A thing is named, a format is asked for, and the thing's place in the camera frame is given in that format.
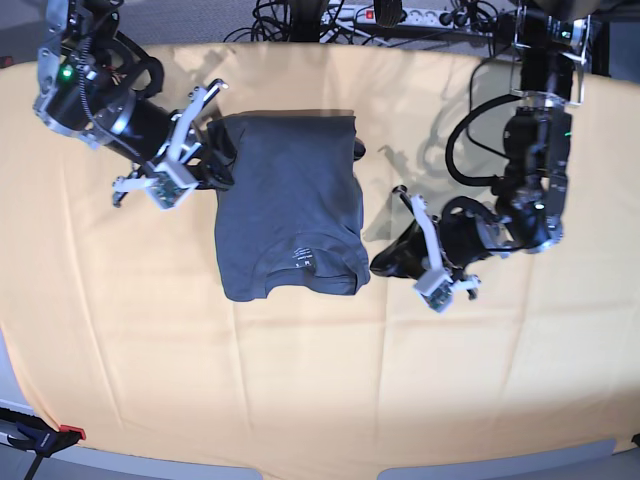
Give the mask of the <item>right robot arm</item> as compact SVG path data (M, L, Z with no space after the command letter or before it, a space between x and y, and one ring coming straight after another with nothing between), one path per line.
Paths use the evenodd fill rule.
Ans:
M182 109L153 103L164 67L119 29L119 1L49 1L46 39L38 49L36 116L51 131L92 148L104 146L132 164L113 184L120 207L133 191L160 209L196 190L233 186L235 154L223 129L203 132L197 119L227 89L221 79L196 86Z

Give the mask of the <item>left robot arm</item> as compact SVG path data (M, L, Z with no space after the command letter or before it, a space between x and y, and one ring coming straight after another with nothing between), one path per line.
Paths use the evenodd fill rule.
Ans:
M489 189L494 207L458 196L444 205L440 215L432 216L420 196L399 185L393 192L413 221L370 264L377 276L414 280L415 291L437 312L458 290L476 298L480 281L467 273L469 265L494 256L541 253L563 237L572 140L567 108L583 101L572 90L583 86L591 19L585 13L555 13L540 1L519 2L510 18L513 64L520 70L520 84L471 109L449 136L444 154L452 179ZM461 134L481 115L510 103L517 108L503 131L507 160L503 173L477 177L462 173L454 160Z

